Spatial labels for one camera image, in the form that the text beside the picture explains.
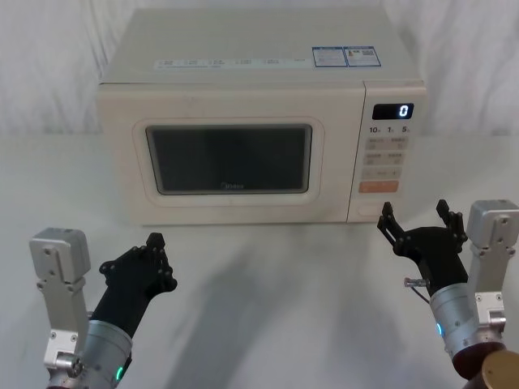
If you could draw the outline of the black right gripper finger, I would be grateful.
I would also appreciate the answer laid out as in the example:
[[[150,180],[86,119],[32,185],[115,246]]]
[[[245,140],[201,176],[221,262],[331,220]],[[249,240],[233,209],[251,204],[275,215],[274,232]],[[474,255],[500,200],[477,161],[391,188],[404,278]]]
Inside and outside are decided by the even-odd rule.
[[[377,223],[378,230],[386,237],[392,247],[402,247],[406,231],[398,224],[393,214],[392,204],[385,202]]]
[[[436,211],[444,222],[447,230],[451,233],[457,243],[463,242],[463,214],[453,212],[445,199],[440,199],[436,205]]]

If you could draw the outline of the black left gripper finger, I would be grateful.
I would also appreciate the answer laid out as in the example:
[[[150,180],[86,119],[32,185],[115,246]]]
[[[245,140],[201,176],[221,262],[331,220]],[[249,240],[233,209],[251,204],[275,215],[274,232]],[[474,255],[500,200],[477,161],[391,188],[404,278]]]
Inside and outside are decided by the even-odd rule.
[[[101,264],[100,273],[113,276],[116,273],[133,274],[151,271],[156,264],[157,233],[151,233],[143,246],[133,246],[112,261]]]
[[[173,292],[177,288],[178,282],[174,278],[173,268],[169,265],[169,260],[165,253],[165,240],[161,233],[157,233],[156,238],[159,289],[161,292]]]

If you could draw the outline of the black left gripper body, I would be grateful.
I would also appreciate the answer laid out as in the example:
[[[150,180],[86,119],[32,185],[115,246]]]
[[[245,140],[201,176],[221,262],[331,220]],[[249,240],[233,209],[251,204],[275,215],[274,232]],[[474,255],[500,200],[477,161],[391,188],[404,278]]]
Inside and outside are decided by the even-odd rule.
[[[151,271],[106,276],[106,290],[92,313],[92,320],[109,323],[132,337],[151,300],[165,292],[158,284],[158,262]]]

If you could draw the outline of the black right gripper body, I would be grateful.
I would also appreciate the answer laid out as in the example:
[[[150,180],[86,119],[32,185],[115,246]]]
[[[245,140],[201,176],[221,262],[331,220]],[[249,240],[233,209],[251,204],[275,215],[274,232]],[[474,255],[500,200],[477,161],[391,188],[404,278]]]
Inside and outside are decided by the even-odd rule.
[[[395,254],[411,259],[427,281],[427,291],[452,284],[466,284],[467,272],[459,258],[461,251],[453,235],[441,227],[421,227],[405,231],[396,239]]]

